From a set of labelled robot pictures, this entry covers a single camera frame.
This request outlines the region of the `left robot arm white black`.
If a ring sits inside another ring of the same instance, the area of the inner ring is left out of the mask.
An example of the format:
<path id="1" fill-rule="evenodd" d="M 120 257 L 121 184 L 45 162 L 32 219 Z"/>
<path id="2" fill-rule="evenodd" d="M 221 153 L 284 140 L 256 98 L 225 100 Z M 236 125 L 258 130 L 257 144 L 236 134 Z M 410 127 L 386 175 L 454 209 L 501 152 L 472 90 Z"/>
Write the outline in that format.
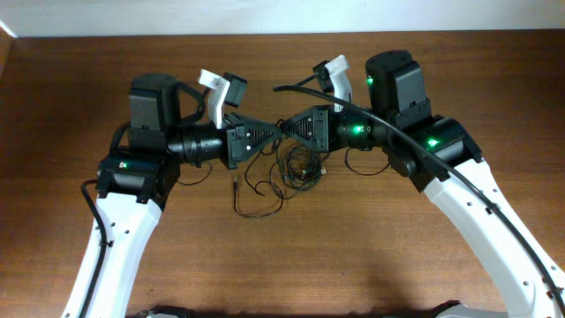
<path id="1" fill-rule="evenodd" d="M 115 131 L 108 155 L 85 196 L 94 221 L 65 317 L 123 317 L 141 256 L 159 223 L 183 164 L 220 160 L 234 170 L 280 138 L 274 125 L 225 105 L 242 102 L 247 82 L 202 70 L 199 91 L 175 77 L 149 73 L 132 80 L 131 119 Z"/>

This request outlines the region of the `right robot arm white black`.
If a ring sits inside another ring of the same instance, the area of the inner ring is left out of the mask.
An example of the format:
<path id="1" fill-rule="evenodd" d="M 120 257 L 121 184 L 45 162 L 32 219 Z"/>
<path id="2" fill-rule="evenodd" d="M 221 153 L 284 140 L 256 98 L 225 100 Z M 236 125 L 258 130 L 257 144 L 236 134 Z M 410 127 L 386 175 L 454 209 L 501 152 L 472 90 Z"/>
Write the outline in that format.
<path id="1" fill-rule="evenodd" d="M 458 229 L 490 276 L 507 317 L 561 317 L 564 273 L 498 187 L 481 149 L 456 120 L 434 115 L 422 70 L 405 50 L 365 63 L 371 105 L 351 100 L 345 57 L 314 68 L 323 100 L 282 123 L 314 152 L 380 148 Z"/>

